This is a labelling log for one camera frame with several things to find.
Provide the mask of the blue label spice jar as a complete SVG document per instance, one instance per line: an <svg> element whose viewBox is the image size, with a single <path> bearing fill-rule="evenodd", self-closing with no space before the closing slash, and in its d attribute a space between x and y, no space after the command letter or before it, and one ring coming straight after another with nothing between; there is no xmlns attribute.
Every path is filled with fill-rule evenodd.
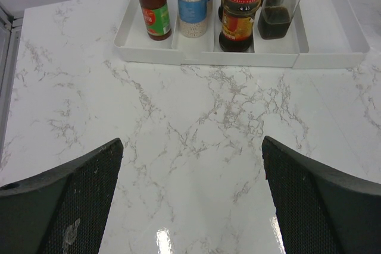
<svg viewBox="0 0 381 254"><path fill-rule="evenodd" d="M179 29L188 38L201 37L207 30L208 0L177 0Z"/></svg>

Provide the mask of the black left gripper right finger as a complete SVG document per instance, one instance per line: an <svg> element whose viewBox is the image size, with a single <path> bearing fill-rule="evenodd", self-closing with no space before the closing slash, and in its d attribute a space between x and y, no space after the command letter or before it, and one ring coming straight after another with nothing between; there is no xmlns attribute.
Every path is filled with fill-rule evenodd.
<svg viewBox="0 0 381 254"><path fill-rule="evenodd" d="M380 253L380 184L262 142L286 253Z"/></svg>

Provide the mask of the red lid sauce jar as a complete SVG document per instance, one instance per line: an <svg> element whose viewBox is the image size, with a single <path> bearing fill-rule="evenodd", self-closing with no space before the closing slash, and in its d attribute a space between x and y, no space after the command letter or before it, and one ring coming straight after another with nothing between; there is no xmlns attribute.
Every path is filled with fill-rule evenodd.
<svg viewBox="0 0 381 254"><path fill-rule="evenodd" d="M245 52L253 43L255 14L261 0L223 0L219 45L225 52Z"/></svg>

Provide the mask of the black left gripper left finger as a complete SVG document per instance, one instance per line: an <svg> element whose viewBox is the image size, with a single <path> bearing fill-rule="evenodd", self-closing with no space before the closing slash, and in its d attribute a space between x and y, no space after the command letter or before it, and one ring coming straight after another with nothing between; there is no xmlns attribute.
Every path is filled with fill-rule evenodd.
<svg viewBox="0 0 381 254"><path fill-rule="evenodd" d="M119 138L1 187L1 253L98 253L123 158Z"/></svg>

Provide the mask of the green label sauce bottle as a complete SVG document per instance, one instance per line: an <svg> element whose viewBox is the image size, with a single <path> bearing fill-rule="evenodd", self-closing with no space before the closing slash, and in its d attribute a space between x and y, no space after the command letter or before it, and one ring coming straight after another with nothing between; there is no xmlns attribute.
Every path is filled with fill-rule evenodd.
<svg viewBox="0 0 381 254"><path fill-rule="evenodd" d="M148 36L156 41L171 35L167 0L139 0Z"/></svg>

